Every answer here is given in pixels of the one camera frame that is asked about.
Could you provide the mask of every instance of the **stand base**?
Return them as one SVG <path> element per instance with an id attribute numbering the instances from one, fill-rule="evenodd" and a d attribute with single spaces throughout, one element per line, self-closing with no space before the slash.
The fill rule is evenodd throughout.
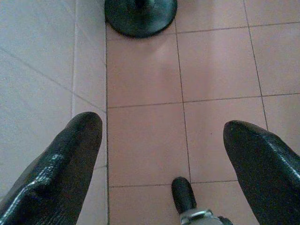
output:
<path id="1" fill-rule="evenodd" d="M 166 29 L 177 11 L 177 0 L 155 0 L 145 10 L 129 9 L 127 0 L 106 0 L 105 17 L 120 34 L 133 38 L 147 38 Z"/>

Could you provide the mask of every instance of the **floor tile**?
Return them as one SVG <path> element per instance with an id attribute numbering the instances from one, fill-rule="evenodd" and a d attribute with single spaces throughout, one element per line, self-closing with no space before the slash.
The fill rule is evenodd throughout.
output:
<path id="1" fill-rule="evenodd" d="M 120 39 L 132 39 L 130 37 L 126 37 L 124 35 L 119 34 L 116 32 L 109 23 L 106 23 L 106 34 L 107 34 L 107 40 L 120 40 Z M 165 29 L 163 32 L 159 33 L 159 35 L 164 35 L 164 34 L 175 34 L 175 21 L 171 23 L 171 25 Z"/>
<path id="2" fill-rule="evenodd" d="M 106 167 L 94 171 L 77 225 L 107 225 Z"/>
<path id="3" fill-rule="evenodd" d="M 262 94 L 300 92 L 300 23 L 251 28 Z"/>
<path id="4" fill-rule="evenodd" d="M 192 182 L 236 180 L 223 144 L 223 127 L 243 120 L 265 128 L 260 97 L 185 103 Z"/>
<path id="5" fill-rule="evenodd" d="M 269 131 L 300 155 L 300 95 L 263 98 Z"/>
<path id="6" fill-rule="evenodd" d="M 233 224 L 259 225 L 237 181 L 192 184 L 197 206 L 209 208 Z"/>
<path id="7" fill-rule="evenodd" d="M 0 24 L 1 48 L 71 89 L 74 19 L 61 1 L 1 1 Z"/>
<path id="8" fill-rule="evenodd" d="M 247 28 L 178 34 L 185 101 L 259 96 Z"/>
<path id="9" fill-rule="evenodd" d="M 77 0 L 76 22 L 106 61 L 105 14 L 98 0 Z"/>
<path id="10" fill-rule="evenodd" d="M 170 184 L 188 176 L 182 104 L 109 109 L 110 186 Z"/>
<path id="11" fill-rule="evenodd" d="M 72 94 L 1 50 L 0 90 L 1 197 L 65 128 Z"/>
<path id="12" fill-rule="evenodd" d="M 175 35 L 107 44 L 110 107 L 182 101 Z"/>
<path id="13" fill-rule="evenodd" d="M 178 0 L 177 32 L 247 25 L 243 0 Z"/>
<path id="14" fill-rule="evenodd" d="M 171 186 L 110 188 L 110 225 L 180 224 Z"/>
<path id="15" fill-rule="evenodd" d="M 249 25 L 300 22 L 299 0 L 245 0 Z"/>
<path id="16" fill-rule="evenodd" d="M 107 141 L 106 141 L 106 113 L 102 110 L 94 107 L 90 103 L 82 100 L 81 98 L 77 97 L 76 95 L 73 95 L 73 105 L 72 105 L 72 117 L 76 116 L 77 114 L 83 113 L 83 112 L 94 112 L 97 113 L 102 122 L 103 122 L 103 129 L 102 129 L 102 142 L 99 149 L 98 157 L 95 162 L 94 168 L 100 168 L 102 166 L 107 165 Z"/>
<path id="17" fill-rule="evenodd" d="M 102 110 L 106 110 L 106 66 L 101 52 L 76 29 L 74 92 Z"/>

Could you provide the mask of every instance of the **tiled floor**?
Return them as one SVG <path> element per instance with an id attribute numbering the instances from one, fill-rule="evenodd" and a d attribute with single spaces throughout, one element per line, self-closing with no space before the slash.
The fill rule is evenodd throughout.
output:
<path id="1" fill-rule="evenodd" d="M 258 224 L 223 146 L 245 120 L 300 154 L 300 1 L 178 0 L 176 21 L 143 40 L 107 26 L 111 225 L 180 224 L 171 182 L 199 207 Z"/>

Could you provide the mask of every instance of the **pink floor tile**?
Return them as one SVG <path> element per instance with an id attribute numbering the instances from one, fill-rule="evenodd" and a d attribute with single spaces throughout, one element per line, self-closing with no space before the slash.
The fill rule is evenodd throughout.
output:
<path id="1" fill-rule="evenodd" d="M 300 22 L 299 0 L 245 0 L 249 25 Z"/>
<path id="2" fill-rule="evenodd" d="M 110 225 L 180 224 L 171 186 L 110 188 Z"/>
<path id="3" fill-rule="evenodd" d="M 131 39 L 129 37 L 123 36 L 121 34 L 119 34 L 118 32 L 116 32 L 110 25 L 109 23 L 106 24 L 106 38 L 108 41 L 111 40 L 121 40 L 121 39 Z M 165 29 L 161 34 L 175 34 L 175 22 L 173 21 L 173 23 L 167 28 Z"/>
<path id="4" fill-rule="evenodd" d="M 300 23 L 251 28 L 263 95 L 300 93 Z"/>
<path id="5" fill-rule="evenodd" d="M 109 185 L 189 176 L 182 104 L 109 109 Z"/>
<path id="6" fill-rule="evenodd" d="M 177 32 L 247 25 L 243 0 L 178 0 Z"/>
<path id="7" fill-rule="evenodd" d="M 243 120 L 265 128 L 260 97 L 185 103 L 192 182 L 236 180 L 223 144 L 223 127 Z"/>
<path id="8" fill-rule="evenodd" d="M 259 225 L 237 181 L 192 184 L 197 205 L 234 225 Z"/>
<path id="9" fill-rule="evenodd" d="M 247 28 L 178 34 L 185 101 L 259 96 Z"/>
<path id="10" fill-rule="evenodd" d="M 181 102 L 176 35 L 107 43 L 108 106 Z"/>
<path id="11" fill-rule="evenodd" d="M 263 98 L 269 130 L 300 155 L 300 95 Z"/>

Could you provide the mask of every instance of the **black rubber tip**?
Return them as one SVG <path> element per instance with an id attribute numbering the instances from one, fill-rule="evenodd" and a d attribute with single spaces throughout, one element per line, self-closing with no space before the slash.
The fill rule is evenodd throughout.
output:
<path id="1" fill-rule="evenodd" d="M 184 177 L 177 177 L 173 180 L 172 194 L 179 214 L 197 208 L 192 187 Z"/>

